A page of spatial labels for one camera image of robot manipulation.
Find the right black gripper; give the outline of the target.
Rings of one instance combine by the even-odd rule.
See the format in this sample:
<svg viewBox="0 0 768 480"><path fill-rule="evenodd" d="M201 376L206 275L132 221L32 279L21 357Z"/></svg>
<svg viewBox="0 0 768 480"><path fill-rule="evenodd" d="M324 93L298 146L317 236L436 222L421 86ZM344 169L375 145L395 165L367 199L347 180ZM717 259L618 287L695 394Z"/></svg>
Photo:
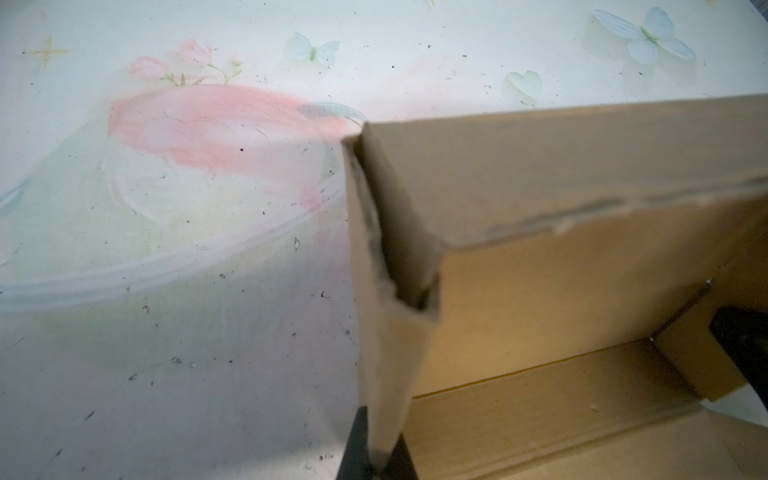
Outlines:
<svg viewBox="0 0 768 480"><path fill-rule="evenodd" d="M767 314L725 306L709 330L767 407Z"/></svg>

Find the brown cardboard paper box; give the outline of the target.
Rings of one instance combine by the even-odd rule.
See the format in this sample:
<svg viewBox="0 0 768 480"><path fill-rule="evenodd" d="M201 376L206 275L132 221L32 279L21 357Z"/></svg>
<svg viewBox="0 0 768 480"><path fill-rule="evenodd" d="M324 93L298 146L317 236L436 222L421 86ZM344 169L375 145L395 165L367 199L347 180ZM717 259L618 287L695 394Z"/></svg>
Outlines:
<svg viewBox="0 0 768 480"><path fill-rule="evenodd" d="M383 479L763 479L709 325L767 314L765 95L370 123L343 144Z"/></svg>

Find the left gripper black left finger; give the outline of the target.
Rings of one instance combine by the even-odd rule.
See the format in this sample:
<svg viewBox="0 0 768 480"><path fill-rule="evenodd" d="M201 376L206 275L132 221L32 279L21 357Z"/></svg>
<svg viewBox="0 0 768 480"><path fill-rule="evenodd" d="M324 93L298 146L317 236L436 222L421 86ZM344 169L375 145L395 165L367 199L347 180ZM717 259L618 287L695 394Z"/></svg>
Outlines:
<svg viewBox="0 0 768 480"><path fill-rule="evenodd" d="M336 475L337 480L373 480L375 478L375 468L369 460L367 437L367 408L361 406L354 417Z"/></svg>

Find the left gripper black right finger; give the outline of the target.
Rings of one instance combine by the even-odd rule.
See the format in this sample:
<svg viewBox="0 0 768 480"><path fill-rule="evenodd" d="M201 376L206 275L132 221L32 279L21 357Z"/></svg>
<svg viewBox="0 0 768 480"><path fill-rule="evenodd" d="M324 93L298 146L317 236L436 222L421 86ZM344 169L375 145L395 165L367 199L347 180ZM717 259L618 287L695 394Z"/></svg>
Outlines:
<svg viewBox="0 0 768 480"><path fill-rule="evenodd" d="M400 435L389 461L383 470L384 480L418 480L418 474L405 438Z"/></svg>

